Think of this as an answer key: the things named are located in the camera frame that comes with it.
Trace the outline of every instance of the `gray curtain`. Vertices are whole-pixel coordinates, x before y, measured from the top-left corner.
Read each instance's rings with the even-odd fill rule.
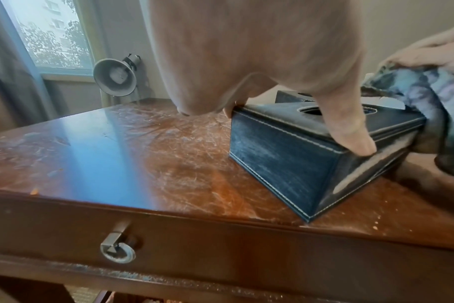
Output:
[[[10,126],[25,126],[58,117],[34,62],[0,0],[0,116]],[[9,126],[0,125],[0,129]]]

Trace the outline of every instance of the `drawer knob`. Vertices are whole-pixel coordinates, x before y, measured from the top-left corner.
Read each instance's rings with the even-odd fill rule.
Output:
[[[101,243],[101,253],[106,259],[115,263],[132,262],[136,258],[136,252],[124,243],[125,239],[126,237],[122,233],[110,233]]]

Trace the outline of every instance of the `glossy wooden surface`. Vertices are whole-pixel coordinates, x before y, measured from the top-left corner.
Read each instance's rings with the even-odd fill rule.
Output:
[[[305,224],[228,157],[229,125],[148,100],[15,129],[0,134],[0,190],[454,248],[454,213],[385,178]]]

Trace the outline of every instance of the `wooden desk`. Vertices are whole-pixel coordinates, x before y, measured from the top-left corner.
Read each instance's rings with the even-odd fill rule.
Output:
[[[307,225],[228,157],[229,128],[148,100],[0,134],[0,275],[189,303],[454,302],[454,214],[380,178]],[[128,264],[99,250],[119,225]]]

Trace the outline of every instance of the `window pane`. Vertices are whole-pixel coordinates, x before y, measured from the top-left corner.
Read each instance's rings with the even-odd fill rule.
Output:
[[[2,0],[37,67],[92,70],[73,0]]]

